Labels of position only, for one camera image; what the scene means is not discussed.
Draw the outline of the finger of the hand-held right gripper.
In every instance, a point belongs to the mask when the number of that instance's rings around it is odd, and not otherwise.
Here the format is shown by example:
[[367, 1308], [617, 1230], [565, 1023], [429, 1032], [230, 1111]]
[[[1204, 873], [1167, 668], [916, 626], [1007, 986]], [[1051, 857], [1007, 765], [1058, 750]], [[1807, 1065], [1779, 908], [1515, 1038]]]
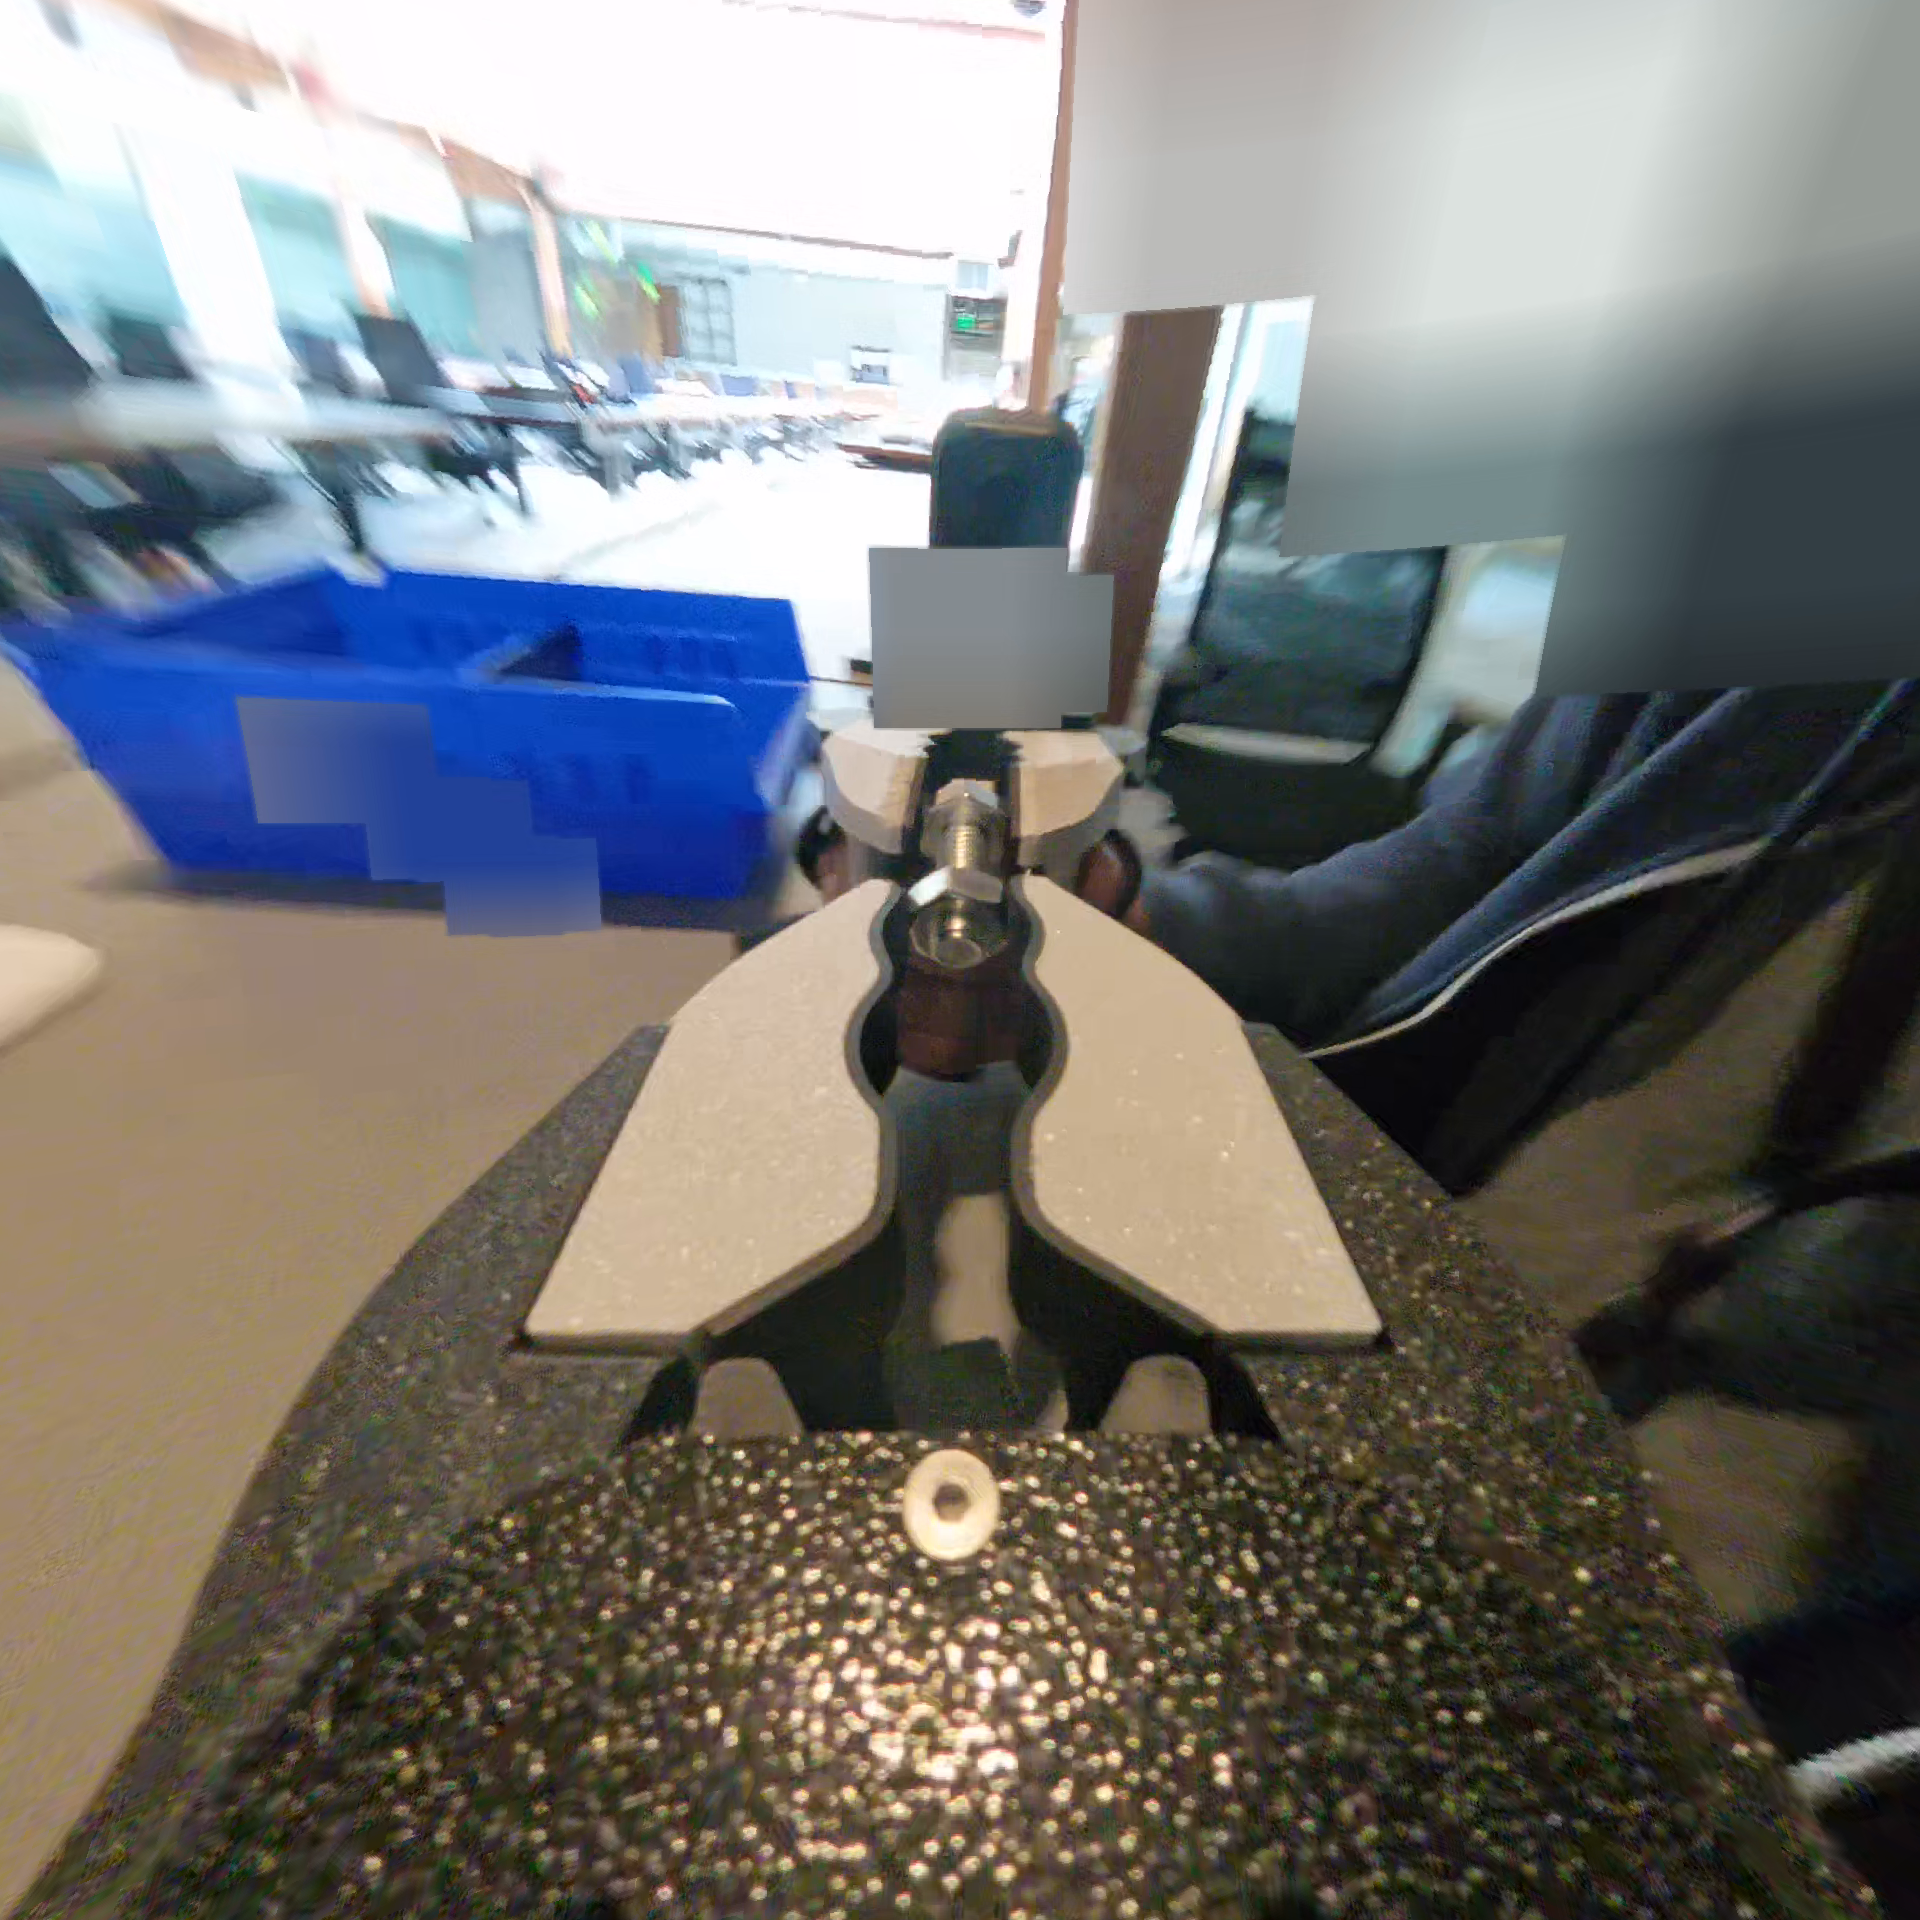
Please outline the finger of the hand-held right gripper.
[[1014, 869], [1078, 873], [1115, 826], [1123, 762], [1097, 731], [1011, 731]]
[[824, 736], [824, 797], [848, 846], [850, 877], [875, 877], [882, 861], [914, 848], [928, 747], [922, 730], [835, 730]]

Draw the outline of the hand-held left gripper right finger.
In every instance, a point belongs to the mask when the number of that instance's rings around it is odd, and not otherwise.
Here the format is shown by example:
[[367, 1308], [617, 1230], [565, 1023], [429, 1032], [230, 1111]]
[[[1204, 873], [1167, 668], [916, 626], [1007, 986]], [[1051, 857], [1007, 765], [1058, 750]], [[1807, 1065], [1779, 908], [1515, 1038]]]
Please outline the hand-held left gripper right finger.
[[1226, 1344], [1371, 1344], [1358, 1277], [1242, 1021], [1135, 932], [1020, 877], [1051, 1021], [1016, 1184], [1064, 1255]]

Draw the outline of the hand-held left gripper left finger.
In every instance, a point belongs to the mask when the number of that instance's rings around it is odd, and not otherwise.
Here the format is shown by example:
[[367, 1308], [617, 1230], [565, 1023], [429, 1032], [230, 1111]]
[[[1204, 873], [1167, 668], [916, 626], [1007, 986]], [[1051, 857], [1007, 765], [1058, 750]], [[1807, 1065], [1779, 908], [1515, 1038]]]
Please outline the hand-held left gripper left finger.
[[521, 1324], [534, 1349], [690, 1349], [878, 1236], [896, 1145], [860, 1040], [896, 901], [860, 882], [671, 1018]]

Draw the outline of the silver hex bolt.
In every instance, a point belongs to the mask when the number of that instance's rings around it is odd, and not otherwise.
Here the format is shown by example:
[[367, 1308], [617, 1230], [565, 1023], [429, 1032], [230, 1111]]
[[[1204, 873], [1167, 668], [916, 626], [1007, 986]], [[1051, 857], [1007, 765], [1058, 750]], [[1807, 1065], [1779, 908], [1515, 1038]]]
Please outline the silver hex bolt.
[[1011, 824], [995, 786], [954, 779], [941, 786], [922, 815], [922, 873], [941, 866], [992, 869], [1003, 877], [1000, 905], [938, 901], [909, 902], [912, 951], [948, 971], [972, 971], [1005, 947], [1005, 875], [1012, 865]]

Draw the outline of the person's right hand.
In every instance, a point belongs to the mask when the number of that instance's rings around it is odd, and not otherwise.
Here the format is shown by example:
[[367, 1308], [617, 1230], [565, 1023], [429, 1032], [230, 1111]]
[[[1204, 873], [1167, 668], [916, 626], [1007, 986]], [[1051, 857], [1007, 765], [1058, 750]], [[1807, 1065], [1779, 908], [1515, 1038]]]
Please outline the person's right hand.
[[904, 935], [904, 969], [896, 980], [900, 1069], [961, 1082], [1043, 1043], [1046, 1021], [1024, 979], [1024, 924], [1011, 914], [1005, 907], [1005, 947], [972, 971], [919, 959]]

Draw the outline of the blue plastic bin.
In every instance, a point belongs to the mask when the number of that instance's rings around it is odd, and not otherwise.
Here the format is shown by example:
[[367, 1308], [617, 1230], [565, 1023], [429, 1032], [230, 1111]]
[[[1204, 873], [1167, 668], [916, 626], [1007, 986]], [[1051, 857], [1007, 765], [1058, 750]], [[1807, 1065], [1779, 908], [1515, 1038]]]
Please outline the blue plastic bin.
[[768, 596], [324, 565], [5, 657], [172, 869], [433, 884], [460, 932], [738, 897], [814, 743]]

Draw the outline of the person's navy zip jacket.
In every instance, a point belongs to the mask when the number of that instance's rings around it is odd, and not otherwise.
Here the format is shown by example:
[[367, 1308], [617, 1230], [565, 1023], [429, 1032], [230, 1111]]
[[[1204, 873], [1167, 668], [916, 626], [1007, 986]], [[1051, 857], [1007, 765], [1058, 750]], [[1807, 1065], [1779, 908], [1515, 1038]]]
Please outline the person's navy zip jacket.
[[1501, 941], [1420, 1011], [1312, 1058], [1451, 1197], [1473, 1194], [1560, 1115], [1670, 1061], [1912, 826], [1908, 804], [1607, 886]]

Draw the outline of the pale printed poster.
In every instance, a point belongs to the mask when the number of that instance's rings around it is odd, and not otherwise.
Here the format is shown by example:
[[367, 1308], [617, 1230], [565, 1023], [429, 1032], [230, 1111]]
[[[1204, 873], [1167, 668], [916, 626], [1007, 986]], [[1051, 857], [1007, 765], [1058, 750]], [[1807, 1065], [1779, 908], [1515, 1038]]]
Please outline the pale printed poster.
[[1455, 707], [1512, 713], [1541, 675], [1564, 540], [1514, 538], [1455, 547], [1432, 661]]

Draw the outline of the row of office desks and chairs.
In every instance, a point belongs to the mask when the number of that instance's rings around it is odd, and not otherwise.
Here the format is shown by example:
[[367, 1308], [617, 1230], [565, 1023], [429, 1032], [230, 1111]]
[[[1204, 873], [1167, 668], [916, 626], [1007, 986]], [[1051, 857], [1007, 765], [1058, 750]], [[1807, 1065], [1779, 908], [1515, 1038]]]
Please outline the row of office desks and chairs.
[[171, 480], [163, 501], [186, 512], [200, 492], [180, 477], [181, 458], [264, 447], [306, 468], [348, 547], [366, 551], [363, 490], [349, 473], [358, 453], [420, 450], [454, 477], [504, 477], [521, 504], [521, 437], [553, 442], [614, 493], [638, 453], [677, 468], [700, 447], [787, 450], [896, 425], [875, 389], [581, 400], [556, 386], [457, 386], [406, 322], [376, 320], [372, 340], [376, 398], [329, 386], [221, 389], [181, 357], [172, 376], [105, 375], [5, 256], [5, 467], [151, 467]]

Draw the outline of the white rounded flat pad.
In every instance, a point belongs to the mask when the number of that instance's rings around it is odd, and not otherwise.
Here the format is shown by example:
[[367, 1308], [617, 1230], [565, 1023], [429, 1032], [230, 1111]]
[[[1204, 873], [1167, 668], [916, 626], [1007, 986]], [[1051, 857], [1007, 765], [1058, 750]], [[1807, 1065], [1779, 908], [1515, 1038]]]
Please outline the white rounded flat pad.
[[1, 924], [1, 1051], [67, 1012], [101, 977], [96, 947], [63, 932]]

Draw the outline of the wide brown wooden post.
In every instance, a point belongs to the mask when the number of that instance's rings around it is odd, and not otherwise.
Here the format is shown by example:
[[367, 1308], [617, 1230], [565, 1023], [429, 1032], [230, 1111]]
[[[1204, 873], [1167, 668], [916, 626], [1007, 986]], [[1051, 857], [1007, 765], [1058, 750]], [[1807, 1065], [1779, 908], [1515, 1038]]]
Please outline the wide brown wooden post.
[[1221, 311], [1220, 304], [1134, 310], [1115, 326], [1080, 554], [1083, 573], [1111, 584], [1113, 661], [1143, 645], [1159, 595]]

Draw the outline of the thin brown wooden post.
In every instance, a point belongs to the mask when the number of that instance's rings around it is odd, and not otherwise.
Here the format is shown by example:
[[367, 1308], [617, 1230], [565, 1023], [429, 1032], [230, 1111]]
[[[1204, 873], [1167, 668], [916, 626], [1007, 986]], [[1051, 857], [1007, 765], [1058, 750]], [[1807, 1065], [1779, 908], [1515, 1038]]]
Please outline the thin brown wooden post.
[[1069, 243], [1069, 172], [1078, 61], [1078, 12], [1080, 1], [1061, 5], [1058, 102], [1053, 115], [1042, 249], [1038, 253], [1031, 354], [1025, 361], [1024, 380], [1024, 407], [1029, 411], [1046, 411], [1056, 392], [1056, 361], [1064, 310]]

